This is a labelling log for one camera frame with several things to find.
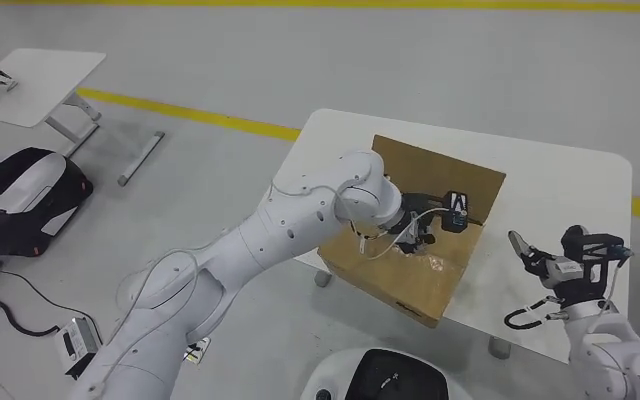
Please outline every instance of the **table top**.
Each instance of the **table top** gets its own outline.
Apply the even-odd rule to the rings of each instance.
[[[65,101],[106,57],[104,53],[16,49],[0,70],[18,82],[0,93],[0,122],[32,128]]]
[[[525,272],[507,232],[516,230],[536,247],[562,254],[560,238],[576,224],[628,243],[631,231],[631,165],[621,156],[593,150],[487,135],[333,110],[311,115],[274,179],[286,184],[301,171],[327,165],[347,150],[371,148],[375,134],[390,137],[507,174],[475,251],[445,317],[567,362],[569,341],[559,321],[529,331],[503,323],[505,315],[546,295]],[[327,270],[315,251],[297,258]],[[620,271],[613,300],[626,314],[629,268]],[[557,311],[549,305],[541,312]]]

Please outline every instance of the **floor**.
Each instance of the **floor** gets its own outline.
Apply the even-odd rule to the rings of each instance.
[[[87,87],[291,127],[330,107],[611,151],[637,166],[637,18],[3,6],[0,58],[16,47],[102,51],[108,58]],[[52,298],[94,314],[110,332],[120,316],[118,282],[163,250],[205,242],[249,214],[291,143],[96,107],[104,127],[74,158],[96,182],[95,195],[45,256],[14,259],[8,268]],[[62,117],[74,120],[72,114]],[[168,132],[167,140],[126,188],[118,187],[126,160],[114,132],[141,140],[156,129]],[[31,132],[4,125],[0,143],[0,157],[29,145],[65,146],[46,127]],[[638,178],[634,188],[640,194]],[[634,221],[634,233],[638,229]],[[95,279],[84,279],[86,271]],[[0,279],[3,300],[34,328],[71,317],[8,278]],[[0,383],[17,400],[65,397],[72,381],[50,340],[22,337],[4,320],[0,336]],[[566,366],[519,348],[499,361],[486,353],[487,340],[448,321],[424,329],[338,279],[319,289],[312,270],[290,261],[242,292],[203,363],[183,367],[173,398],[295,399],[323,357],[370,345],[427,358],[477,399],[577,398]]]

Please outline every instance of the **robot end effector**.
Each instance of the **robot end effector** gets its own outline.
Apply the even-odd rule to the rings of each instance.
[[[590,234],[580,225],[570,227],[562,236],[564,256],[530,246],[516,231],[510,231],[508,236],[525,270],[554,291],[561,308],[603,299],[609,262],[618,261],[619,268],[633,255],[624,247],[622,238],[606,233]],[[599,276],[596,266],[600,266]]]

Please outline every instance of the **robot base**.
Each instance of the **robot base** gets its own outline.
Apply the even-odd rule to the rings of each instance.
[[[472,400],[451,377],[412,355],[383,348],[343,350],[311,374],[301,400]]]

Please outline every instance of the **cardboard box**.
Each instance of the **cardboard box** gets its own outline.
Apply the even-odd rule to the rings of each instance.
[[[506,176],[379,135],[374,138],[373,150],[382,156],[385,173],[401,192],[440,197],[449,190],[466,193],[469,217],[479,224],[487,220]],[[367,241],[363,255],[359,238],[349,227],[322,245],[318,253],[342,279],[433,328],[469,263],[482,225],[470,223],[460,234],[449,233],[440,229],[440,218],[435,217],[431,226],[436,243],[416,254],[404,254],[394,247],[383,257],[368,260],[384,251],[393,238]],[[369,233],[377,229],[358,228]]]

